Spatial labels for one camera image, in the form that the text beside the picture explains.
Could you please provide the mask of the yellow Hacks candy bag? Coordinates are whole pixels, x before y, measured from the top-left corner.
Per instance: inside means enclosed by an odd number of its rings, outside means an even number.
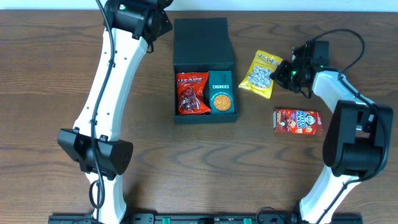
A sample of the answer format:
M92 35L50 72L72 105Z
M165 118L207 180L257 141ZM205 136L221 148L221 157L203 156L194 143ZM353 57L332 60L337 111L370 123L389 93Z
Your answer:
M282 58L258 50L239 88L249 90L266 99L270 99L274 81L271 74L282 62Z

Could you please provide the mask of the teal Chunkies cookie box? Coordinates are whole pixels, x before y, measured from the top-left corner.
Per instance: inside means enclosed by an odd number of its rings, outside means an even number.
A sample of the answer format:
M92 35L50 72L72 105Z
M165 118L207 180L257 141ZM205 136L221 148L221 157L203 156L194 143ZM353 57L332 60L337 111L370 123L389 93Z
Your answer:
M233 114L234 94L231 71L209 71L209 104L211 114Z

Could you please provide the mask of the red Hacks candy bag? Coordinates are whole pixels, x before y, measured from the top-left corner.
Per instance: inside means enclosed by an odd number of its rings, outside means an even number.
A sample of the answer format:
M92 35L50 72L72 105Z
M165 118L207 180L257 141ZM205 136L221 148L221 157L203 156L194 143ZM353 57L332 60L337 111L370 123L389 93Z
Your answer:
M176 74L179 115L199 115L211 111L203 101L203 90L208 77L208 72Z

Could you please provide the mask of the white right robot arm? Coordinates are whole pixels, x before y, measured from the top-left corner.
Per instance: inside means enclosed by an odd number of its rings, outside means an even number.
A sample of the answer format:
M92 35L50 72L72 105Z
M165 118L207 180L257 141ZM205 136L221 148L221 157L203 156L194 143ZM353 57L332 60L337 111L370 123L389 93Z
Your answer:
M284 60L271 78L288 90L309 87L333 113L323 143L325 165L297 212L301 223L330 223L348 193L385 167L393 110L375 104L342 71L324 65L295 67Z

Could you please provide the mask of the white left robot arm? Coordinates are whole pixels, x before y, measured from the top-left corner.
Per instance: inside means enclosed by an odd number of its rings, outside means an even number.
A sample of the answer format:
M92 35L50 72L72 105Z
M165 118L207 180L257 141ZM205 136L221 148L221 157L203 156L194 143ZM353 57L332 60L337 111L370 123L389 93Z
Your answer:
M103 44L87 101L71 129L62 128L59 146L90 181L94 210L86 215L52 215L49 223L121 223L127 211L122 174L133 144L121 126L132 81L158 37L172 30L165 8L171 0L97 2L104 19Z

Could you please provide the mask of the red Hello Panda box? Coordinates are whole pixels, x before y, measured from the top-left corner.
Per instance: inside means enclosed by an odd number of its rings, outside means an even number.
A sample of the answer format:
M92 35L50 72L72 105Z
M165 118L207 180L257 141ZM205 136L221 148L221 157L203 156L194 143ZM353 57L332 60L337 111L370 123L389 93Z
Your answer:
M321 135L322 114L317 111L276 108L272 114L276 133Z

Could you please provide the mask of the black open gift box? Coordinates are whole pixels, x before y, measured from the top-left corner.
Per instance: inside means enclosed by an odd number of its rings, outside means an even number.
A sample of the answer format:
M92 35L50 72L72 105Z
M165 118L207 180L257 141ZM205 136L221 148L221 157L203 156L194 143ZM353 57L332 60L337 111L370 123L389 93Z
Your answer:
M174 73L231 72L231 112L182 115L178 112L178 94L174 94L177 124L232 123L238 119L234 52L224 17L174 20Z

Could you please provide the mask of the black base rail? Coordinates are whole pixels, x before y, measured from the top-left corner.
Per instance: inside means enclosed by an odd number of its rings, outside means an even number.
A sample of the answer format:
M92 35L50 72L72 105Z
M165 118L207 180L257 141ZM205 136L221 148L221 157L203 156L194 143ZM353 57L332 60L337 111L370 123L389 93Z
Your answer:
M89 215L51 215L48 224L96 223ZM135 213L122 218L123 224L283 224L306 223L293 214L275 212L260 215L154 215ZM335 215L331 224L362 224L360 215Z

